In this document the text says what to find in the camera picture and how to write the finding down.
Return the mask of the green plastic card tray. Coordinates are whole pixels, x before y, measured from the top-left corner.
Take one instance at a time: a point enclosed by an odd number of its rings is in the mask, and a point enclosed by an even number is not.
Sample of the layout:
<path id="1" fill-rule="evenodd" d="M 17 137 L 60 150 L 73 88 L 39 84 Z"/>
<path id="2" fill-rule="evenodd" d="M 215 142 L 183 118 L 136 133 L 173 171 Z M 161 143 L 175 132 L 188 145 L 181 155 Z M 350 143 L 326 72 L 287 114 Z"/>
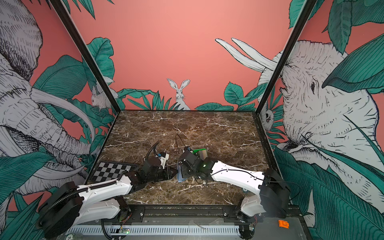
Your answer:
<path id="1" fill-rule="evenodd" d="M 199 151 L 201 151 L 201 150 L 207 150 L 207 149 L 195 149 L 195 150 L 192 150 L 192 152 L 194 155 L 199 156 Z"/>

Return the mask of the blue leather card holder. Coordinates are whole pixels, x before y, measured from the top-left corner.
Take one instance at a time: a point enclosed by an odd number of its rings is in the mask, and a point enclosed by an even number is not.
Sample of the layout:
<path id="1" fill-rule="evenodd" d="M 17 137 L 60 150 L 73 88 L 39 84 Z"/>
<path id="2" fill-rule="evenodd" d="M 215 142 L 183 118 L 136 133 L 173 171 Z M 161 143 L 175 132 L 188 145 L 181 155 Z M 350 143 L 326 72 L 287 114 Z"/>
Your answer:
<path id="1" fill-rule="evenodd" d="M 182 175 L 182 166 L 180 163 L 177 163 L 177 170 L 178 170 L 177 180 L 179 183 L 182 183 L 185 181 L 185 179 L 183 178 L 183 175 Z"/>

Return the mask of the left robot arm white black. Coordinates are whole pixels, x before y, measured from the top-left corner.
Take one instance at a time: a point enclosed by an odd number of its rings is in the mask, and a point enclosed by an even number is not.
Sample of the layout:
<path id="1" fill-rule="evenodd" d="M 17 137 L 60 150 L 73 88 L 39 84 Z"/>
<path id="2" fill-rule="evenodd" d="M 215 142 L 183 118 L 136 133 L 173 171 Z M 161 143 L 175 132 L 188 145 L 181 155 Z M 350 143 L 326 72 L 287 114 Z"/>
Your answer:
<path id="1" fill-rule="evenodd" d="M 64 184 L 39 208 L 36 228 L 46 239 L 55 238 L 71 227 L 94 220 L 129 217 L 124 196 L 143 189 L 148 183 L 171 180 L 178 170 L 165 165 L 166 158 L 154 156 L 142 166 L 117 178 L 90 185 Z"/>

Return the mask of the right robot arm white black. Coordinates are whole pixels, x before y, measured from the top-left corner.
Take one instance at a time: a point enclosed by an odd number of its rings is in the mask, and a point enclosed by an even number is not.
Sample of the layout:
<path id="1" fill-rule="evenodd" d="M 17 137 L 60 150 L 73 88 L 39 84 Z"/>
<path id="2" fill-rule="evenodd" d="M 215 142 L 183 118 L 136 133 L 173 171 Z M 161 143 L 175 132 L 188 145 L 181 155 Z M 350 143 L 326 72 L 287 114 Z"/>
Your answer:
<path id="1" fill-rule="evenodd" d="M 237 186 L 253 193 L 237 205 L 235 214 L 243 222 L 258 215 L 285 218 L 290 201 L 291 188 L 273 169 L 253 172 L 227 165 L 219 160 L 206 157 L 189 149 L 178 159 L 181 178 L 195 177 L 203 181 L 222 182 Z"/>

